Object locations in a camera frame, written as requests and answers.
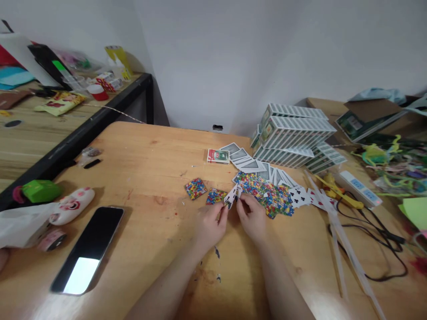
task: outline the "white wall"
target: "white wall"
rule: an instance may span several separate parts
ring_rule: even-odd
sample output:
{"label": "white wall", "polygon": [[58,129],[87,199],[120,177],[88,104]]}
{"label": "white wall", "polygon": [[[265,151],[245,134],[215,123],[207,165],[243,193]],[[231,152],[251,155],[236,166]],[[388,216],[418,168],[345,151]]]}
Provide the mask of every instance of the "white wall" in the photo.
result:
{"label": "white wall", "polygon": [[426,88],[424,0],[134,0],[172,126],[249,135],[268,102]]}
{"label": "white wall", "polygon": [[[35,42],[82,51],[102,63],[107,58],[105,46],[121,45],[134,71],[155,76],[132,0],[3,1],[0,18]],[[155,123],[169,125],[156,81],[154,103]],[[145,112],[145,107],[137,110],[139,105],[134,105],[133,113]]]}

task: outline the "black desk edge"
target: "black desk edge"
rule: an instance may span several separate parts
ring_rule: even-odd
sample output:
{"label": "black desk edge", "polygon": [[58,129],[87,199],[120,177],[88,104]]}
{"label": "black desk edge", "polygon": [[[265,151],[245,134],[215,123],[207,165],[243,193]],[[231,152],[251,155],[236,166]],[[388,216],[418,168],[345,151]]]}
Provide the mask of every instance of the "black desk edge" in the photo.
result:
{"label": "black desk edge", "polygon": [[[143,73],[106,104],[119,111],[124,111],[145,91],[147,123],[154,124],[153,77]],[[12,198],[13,189],[34,179],[53,180],[64,169],[64,164],[75,159],[89,143],[91,143],[109,124],[114,122],[120,113],[101,108],[81,126],[62,140],[55,148],[37,161],[30,169],[9,185],[0,194],[0,212],[7,209],[36,205],[32,203],[18,204]]]}

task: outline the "blue fabric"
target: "blue fabric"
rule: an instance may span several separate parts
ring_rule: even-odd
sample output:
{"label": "blue fabric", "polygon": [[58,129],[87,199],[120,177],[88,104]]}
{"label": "blue fabric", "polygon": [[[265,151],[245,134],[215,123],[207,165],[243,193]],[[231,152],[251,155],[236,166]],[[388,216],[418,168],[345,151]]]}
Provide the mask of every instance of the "blue fabric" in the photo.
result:
{"label": "blue fabric", "polygon": [[11,90],[21,84],[33,80],[31,73],[19,67],[6,67],[0,69],[0,89]]}
{"label": "blue fabric", "polygon": [[382,89],[382,88],[371,88],[358,93],[349,101],[362,101],[362,100],[373,100],[373,99],[388,99],[395,104],[403,104],[406,102],[405,95],[399,89]]}

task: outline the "stack of card boxes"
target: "stack of card boxes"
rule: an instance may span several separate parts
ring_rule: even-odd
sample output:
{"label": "stack of card boxes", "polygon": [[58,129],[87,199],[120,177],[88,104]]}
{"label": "stack of card boxes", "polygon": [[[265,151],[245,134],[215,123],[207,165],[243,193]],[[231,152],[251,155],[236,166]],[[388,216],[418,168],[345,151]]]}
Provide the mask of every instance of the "stack of card boxes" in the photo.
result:
{"label": "stack of card boxes", "polygon": [[269,104],[251,147],[260,161],[290,168],[305,164],[318,173],[346,161],[324,142],[335,132],[322,110]]}
{"label": "stack of card boxes", "polygon": [[252,138],[250,139],[250,147],[253,148],[257,145],[257,142],[259,140],[259,136],[261,135],[261,125],[257,124],[257,129],[255,130],[254,134],[252,135]]}
{"label": "stack of card boxes", "polygon": [[267,149],[258,145],[254,158],[289,168],[299,168],[314,157],[310,149]]}
{"label": "stack of card boxes", "polygon": [[313,149],[313,153],[314,158],[306,163],[307,169],[313,174],[318,174],[330,167],[347,161],[346,158],[326,142],[317,145]]}
{"label": "stack of card boxes", "polygon": [[260,135],[264,148],[310,149],[336,132],[328,121],[271,116]]}
{"label": "stack of card boxes", "polygon": [[328,117],[320,109],[287,106],[283,104],[268,104],[266,112],[262,116],[261,128],[264,127],[271,116],[282,116],[288,118],[313,118],[328,121]]}

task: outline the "forearm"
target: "forearm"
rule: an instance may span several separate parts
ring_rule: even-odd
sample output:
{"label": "forearm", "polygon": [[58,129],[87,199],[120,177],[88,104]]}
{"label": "forearm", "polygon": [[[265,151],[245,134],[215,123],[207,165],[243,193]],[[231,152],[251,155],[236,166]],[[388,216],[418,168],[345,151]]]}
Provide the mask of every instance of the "forearm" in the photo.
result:
{"label": "forearm", "polygon": [[257,245],[267,297],[274,319],[314,319],[304,298],[286,269],[278,248],[268,241]]}
{"label": "forearm", "polygon": [[206,251],[190,241],[132,307],[126,320],[172,319]]}

